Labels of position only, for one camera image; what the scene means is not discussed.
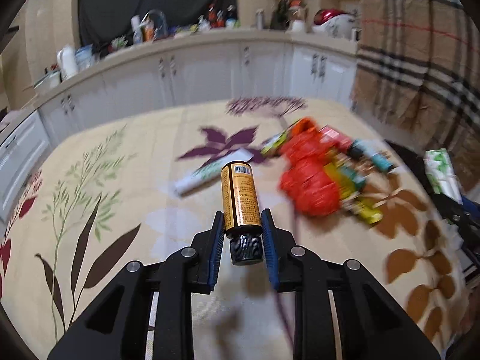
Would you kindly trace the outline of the green white wrapper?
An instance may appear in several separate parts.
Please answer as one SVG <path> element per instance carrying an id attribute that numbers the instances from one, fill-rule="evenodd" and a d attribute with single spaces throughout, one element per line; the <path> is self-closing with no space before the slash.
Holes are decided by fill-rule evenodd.
<path id="1" fill-rule="evenodd" d="M 425 173 L 436 194 L 443 194 L 462 205 L 459 183 L 446 149 L 427 150 L 424 155 Z"/>

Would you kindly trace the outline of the teal white tube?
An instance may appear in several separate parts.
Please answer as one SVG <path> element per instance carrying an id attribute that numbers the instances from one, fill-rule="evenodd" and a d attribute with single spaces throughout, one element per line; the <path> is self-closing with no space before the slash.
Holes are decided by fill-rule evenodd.
<path id="1" fill-rule="evenodd" d="M 395 165 L 389 160 L 384 154 L 381 154 L 379 151 L 374 150 L 363 140 L 354 140 L 353 147 L 358 149 L 364 157 L 366 157 L 379 172 L 388 174 L 393 169 Z"/>

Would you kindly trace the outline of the yellow snack wrapper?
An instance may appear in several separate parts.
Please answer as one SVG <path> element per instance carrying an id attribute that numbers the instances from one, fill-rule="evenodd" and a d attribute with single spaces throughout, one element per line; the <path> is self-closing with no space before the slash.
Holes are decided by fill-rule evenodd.
<path id="1" fill-rule="evenodd" d="M 383 219 L 383 213 L 367 198 L 360 196 L 364 189 L 356 191 L 353 183 L 340 173 L 339 166 L 329 163 L 324 166 L 324 170 L 337 185 L 341 207 L 369 226 L 378 224 Z"/>

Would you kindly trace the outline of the red black bottle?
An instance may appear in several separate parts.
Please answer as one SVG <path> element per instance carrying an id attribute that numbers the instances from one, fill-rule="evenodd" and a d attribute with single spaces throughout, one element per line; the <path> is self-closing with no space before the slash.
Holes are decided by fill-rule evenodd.
<path id="1" fill-rule="evenodd" d="M 335 147 L 344 155 L 347 155 L 355 160 L 360 160 L 364 156 L 364 152 L 358 141 L 354 141 L 347 135 L 338 130 L 325 125 L 320 129 L 320 141 Z"/>

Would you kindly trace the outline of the red plastic bag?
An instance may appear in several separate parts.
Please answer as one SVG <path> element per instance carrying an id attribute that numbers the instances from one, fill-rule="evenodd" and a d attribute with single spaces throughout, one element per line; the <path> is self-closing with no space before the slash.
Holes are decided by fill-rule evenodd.
<path id="1" fill-rule="evenodd" d="M 315 133 L 300 133 L 281 147 L 288 162 L 280 189 L 301 214 L 320 217 L 340 209 L 340 191 L 324 170 L 328 148 Z"/>

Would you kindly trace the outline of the orange bottle black cap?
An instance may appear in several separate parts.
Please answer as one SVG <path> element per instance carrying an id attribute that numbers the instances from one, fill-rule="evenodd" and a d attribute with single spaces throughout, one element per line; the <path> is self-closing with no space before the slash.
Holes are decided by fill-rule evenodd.
<path id="1" fill-rule="evenodd" d="M 222 167 L 221 189 L 224 234 L 234 266 L 248 266 L 263 261 L 263 233 L 259 203 L 251 166 L 233 161 Z"/>

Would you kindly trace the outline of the white tube wrapper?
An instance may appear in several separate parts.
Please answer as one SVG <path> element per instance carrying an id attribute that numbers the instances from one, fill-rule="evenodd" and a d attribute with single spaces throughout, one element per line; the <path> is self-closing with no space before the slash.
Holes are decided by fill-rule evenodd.
<path id="1" fill-rule="evenodd" d="M 247 149 L 235 150 L 233 153 L 219 158 L 210 164 L 201 166 L 199 169 L 177 180 L 173 184 L 174 190 L 180 196 L 188 194 L 190 191 L 219 177 L 223 166 L 226 164 L 233 161 L 249 162 L 253 158 L 253 153 Z"/>

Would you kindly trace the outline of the yellow green wrapper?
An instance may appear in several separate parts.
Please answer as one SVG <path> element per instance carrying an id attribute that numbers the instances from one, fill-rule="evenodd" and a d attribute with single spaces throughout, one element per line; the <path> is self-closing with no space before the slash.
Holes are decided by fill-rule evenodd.
<path id="1" fill-rule="evenodd" d="M 281 156 L 281 148 L 291 139 L 293 134 L 292 131 L 294 130 L 295 125 L 297 125 L 298 122 L 298 120 L 295 121 L 282 132 L 267 139 L 262 144 L 260 150 L 262 156 L 264 158 L 275 158 Z"/>

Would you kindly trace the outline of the orange wrapper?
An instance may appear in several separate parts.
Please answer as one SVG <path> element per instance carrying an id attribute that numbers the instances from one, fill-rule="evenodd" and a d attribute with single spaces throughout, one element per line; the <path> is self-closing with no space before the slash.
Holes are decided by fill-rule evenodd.
<path id="1" fill-rule="evenodd" d="M 289 135 L 291 137 L 296 137 L 302 134 L 312 135 L 316 137 L 319 133 L 320 131 L 317 123 L 315 122 L 315 120 L 309 117 L 304 117 L 295 121 L 289 130 Z"/>

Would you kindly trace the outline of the black trash bin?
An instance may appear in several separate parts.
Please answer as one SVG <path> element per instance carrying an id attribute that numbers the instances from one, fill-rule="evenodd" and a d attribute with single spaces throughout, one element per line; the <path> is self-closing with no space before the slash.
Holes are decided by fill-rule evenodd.
<path id="1" fill-rule="evenodd" d="M 425 173 L 425 164 L 423 158 L 414 151 L 409 150 L 407 147 L 396 144 L 393 141 L 386 141 L 386 143 L 402 159 L 403 163 L 418 179 L 426 193 L 429 196 L 433 196 L 434 189 Z"/>

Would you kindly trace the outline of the chrome kitchen faucet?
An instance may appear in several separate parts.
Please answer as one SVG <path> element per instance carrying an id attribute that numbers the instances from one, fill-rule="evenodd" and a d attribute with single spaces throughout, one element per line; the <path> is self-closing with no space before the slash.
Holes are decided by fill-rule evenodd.
<path id="1" fill-rule="evenodd" d="M 166 16 L 161 10 L 149 10 L 141 20 L 144 41 L 159 41 L 168 38 Z"/>

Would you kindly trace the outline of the plaid beige curtain cloth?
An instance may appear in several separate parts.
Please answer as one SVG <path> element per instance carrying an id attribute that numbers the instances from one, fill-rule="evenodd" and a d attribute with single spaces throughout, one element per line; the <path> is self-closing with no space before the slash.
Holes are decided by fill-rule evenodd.
<path id="1" fill-rule="evenodd" d="M 360 0 L 356 112 L 416 152 L 445 149 L 479 185 L 479 30 L 460 0 Z"/>

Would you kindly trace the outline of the floral tablecloth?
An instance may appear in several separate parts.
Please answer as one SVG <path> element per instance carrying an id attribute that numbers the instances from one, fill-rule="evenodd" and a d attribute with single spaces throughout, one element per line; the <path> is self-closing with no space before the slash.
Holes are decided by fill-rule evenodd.
<path id="1" fill-rule="evenodd" d="M 171 108 L 70 136 L 32 175 L 1 242 L 1 305 L 27 347 L 45 359 L 73 321 L 129 261 L 165 260 L 210 228 L 222 208 L 213 182 L 184 197 L 174 183 L 216 156 L 261 145 L 309 117 L 386 152 L 383 139 L 333 102 L 282 100 L 237 111 L 230 102 Z M 361 164 L 368 226 L 346 211 L 309 218 L 279 188 L 283 158 L 256 158 L 259 204 L 321 258 L 355 258 L 444 350 L 468 305 L 461 264 L 426 193 L 405 166 Z"/>

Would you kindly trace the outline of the white lower cabinets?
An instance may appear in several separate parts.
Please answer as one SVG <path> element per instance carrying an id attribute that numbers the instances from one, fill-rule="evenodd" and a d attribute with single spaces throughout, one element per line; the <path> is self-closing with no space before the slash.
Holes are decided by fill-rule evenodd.
<path id="1" fill-rule="evenodd" d="M 69 136 L 162 108 L 230 98 L 295 96 L 349 107 L 356 45 L 284 34 L 140 46 L 34 98 L 1 133 L 1 219 L 33 170 Z"/>

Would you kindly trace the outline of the red white rice cooker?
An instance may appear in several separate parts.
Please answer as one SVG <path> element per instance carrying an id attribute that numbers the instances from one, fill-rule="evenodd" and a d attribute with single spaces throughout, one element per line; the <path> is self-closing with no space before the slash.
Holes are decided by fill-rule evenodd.
<path id="1" fill-rule="evenodd" d="M 356 18 L 344 10 L 320 9 L 313 18 L 312 32 L 323 33 L 331 38 L 352 40 Z"/>

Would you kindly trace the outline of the white blender jug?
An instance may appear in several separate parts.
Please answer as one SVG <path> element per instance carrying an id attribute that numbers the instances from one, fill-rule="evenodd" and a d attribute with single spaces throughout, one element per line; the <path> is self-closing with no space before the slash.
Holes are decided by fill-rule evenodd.
<path id="1" fill-rule="evenodd" d="M 306 33 L 306 17 L 307 9 L 305 3 L 302 0 L 292 0 L 288 9 L 288 31 L 291 33 Z"/>

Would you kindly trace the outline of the white thermos jug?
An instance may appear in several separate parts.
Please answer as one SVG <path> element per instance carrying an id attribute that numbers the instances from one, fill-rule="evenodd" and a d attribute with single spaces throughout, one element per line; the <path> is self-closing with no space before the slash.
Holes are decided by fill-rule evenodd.
<path id="1" fill-rule="evenodd" d="M 66 45 L 57 53 L 57 64 L 61 72 L 62 80 L 68 80 L 78 74 L 79 69 L 76 61 L 76 51 Z"/>

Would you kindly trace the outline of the steel thermos bottle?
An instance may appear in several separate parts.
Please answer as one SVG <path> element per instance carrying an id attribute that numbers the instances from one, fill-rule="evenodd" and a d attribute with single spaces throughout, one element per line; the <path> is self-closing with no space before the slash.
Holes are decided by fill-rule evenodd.
<path id="1" fill-rule="evenodd" d="M 263 9 L 258 9 L 256 11 L 255 27 L 259 31 L 264 29 L 264 10 Z"/>

